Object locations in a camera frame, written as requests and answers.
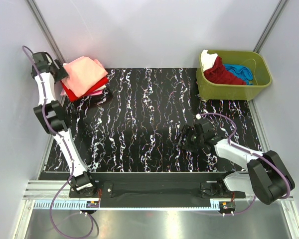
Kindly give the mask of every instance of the blue towel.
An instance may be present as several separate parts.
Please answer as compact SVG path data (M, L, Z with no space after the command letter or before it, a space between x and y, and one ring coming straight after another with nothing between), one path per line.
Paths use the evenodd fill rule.
M253 83L249 82L253 80L253 73L247 66L235 65L235 64L224 64L224 65L227 71L243 79L247 83L247 85L253 85Z

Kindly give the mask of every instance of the plastic storage bin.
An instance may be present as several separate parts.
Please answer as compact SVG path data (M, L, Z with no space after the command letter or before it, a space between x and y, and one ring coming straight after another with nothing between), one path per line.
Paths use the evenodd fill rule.
M271 84L272 78L261 55L253 51L222 51L208 50L209 54L217 53L223 63L244 65L253 72L252 86L244 85L222 85L208 81L200 68L197 69L197 83L199 94L205 100L252 100L264 88Z

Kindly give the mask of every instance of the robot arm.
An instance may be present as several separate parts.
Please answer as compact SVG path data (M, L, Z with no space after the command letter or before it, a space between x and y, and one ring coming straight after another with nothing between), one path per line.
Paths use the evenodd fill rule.
M94 195L97 190L95 181L92 180L87 166L81 159L73 142L70 122L67 119L66 112L55 98L54 84L67 77L68 74L58 60L52 61L48 53L37 52L32 56L41 76L39 77L35 68L32 67L31 75L37 82L39 89L39 104L34 108L34 113L45 131L51 134L60 146L70 172L72 171L72 165L74 166L70 181L71 189L79 194ZM46 101L45 112L42 111L44 101ZM43 114L45 114L50 126L57 134L50 132Z
M270 204L287 193L286 184L277 172L253 154L270 161L285 176L291 190L295 188L292 177L276 152L270 150L263 153L234 142L229 143L228 139L215 134L212 124L207 119L201 119L201 123L196 123L194 127L185 125L175 143L185 150L203 149L206 153L215 153L247 170L230 173L221 179L220 184L224 191L254 193L265 204Z

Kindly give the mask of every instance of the reflective floor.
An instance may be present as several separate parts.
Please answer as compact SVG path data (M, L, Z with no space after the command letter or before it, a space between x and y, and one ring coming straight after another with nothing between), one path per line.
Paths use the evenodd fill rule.
M236 211L247 207L238 201ZM70 210L55 210L58 228L72 237L90 230L90 220ZM33 210L26 239L62 239L49 221L48 210ZM234 217L216 212L98 211L93 214L100 239L291 239L282 206L255 202L250 211ZM88 238L96 238L94 229Z

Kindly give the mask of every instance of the red towel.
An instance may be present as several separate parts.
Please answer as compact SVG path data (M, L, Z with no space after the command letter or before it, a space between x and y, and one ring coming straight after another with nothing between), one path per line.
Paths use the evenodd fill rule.
M108 82L108 78L107 77L103 77L102 79L100 79L94 86L92 86L84 95L82 95L81 97L84 96L88 96L91 93L93 93L96 89L100 88L102 85L105 85ZM81 97L76 97L75 94L68 88L66 88L66 86L63 84L63 82L61 81L62 87L65 90L69 100L72 101L76 101Z
M247 83L226 70L221 57L217 56L214 66L204 72L207 80L215 84L246 85Z

